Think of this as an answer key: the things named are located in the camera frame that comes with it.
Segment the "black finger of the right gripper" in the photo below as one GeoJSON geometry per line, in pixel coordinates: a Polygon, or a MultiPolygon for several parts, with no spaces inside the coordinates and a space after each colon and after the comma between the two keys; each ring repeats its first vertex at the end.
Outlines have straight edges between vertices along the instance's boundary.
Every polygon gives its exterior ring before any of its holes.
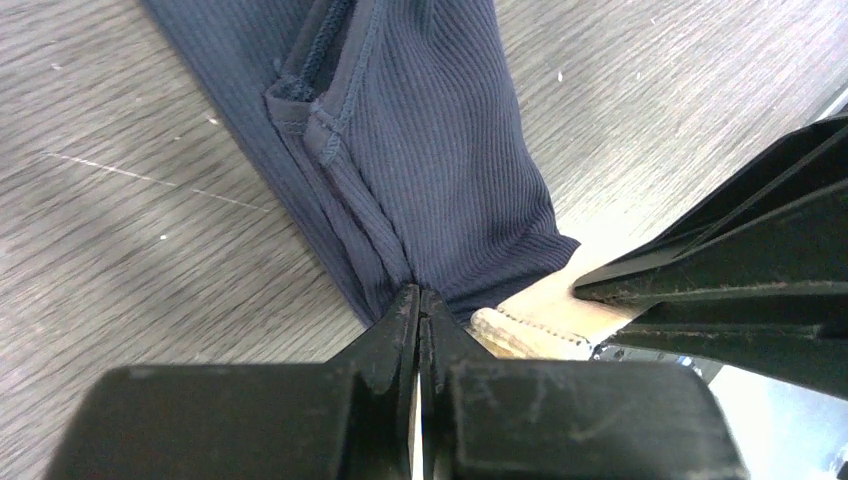
{"type": "Polygon", "coordinates": [[[609,342],[703,357],[847,398],[845,301],[663,302],[609,342]]]}
{"type": "Polygon", "coordinates": [[[787,134],[658,237],[580,277],[607,303],[847,291],[847,118],[787,134]]]}

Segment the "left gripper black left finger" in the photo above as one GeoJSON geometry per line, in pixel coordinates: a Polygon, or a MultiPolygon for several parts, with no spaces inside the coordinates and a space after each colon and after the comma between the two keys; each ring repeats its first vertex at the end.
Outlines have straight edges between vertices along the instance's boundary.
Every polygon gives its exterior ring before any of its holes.
{"type": "Polygon", "coordinates": [[[50,479],[408,479],[420,291],[322,363],[105,373],[50,479]]]}

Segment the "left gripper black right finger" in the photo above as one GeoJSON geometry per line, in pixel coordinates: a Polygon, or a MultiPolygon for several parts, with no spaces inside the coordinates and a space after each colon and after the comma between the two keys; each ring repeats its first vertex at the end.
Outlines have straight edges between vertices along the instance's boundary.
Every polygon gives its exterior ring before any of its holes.
{"type": "Polygon", "coordinates": [[[427,479],[744,479],[725,417],[691,369],[498,359],[420,295],[427,479]]]}

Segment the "navy underwear cream waistband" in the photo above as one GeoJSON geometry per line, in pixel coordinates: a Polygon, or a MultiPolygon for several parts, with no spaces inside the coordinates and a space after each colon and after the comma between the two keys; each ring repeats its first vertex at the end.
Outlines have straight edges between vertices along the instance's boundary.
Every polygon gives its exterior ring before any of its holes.
{"type": "Polygon", "coordinates": [[[407,285],[509,355],[584,359],[582,302],[489,1],[149,1],[356,316],[407,285]]]}

